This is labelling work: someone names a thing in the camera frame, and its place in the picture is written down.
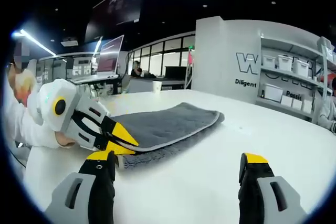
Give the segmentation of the person's left hand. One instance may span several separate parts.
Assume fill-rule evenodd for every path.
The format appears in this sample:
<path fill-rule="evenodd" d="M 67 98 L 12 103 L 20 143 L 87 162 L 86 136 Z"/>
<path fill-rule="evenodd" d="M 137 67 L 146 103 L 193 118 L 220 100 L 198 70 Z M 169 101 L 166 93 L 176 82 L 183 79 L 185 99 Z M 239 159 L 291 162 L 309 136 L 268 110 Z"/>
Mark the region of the person's left hand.
<path fill-rule="evenodd" d="M 55 138 L 58 144 L 64 148 L 70 148 L 76 144 L 76 141 L 68 138 L 62 132 L 55 132 Z"/>

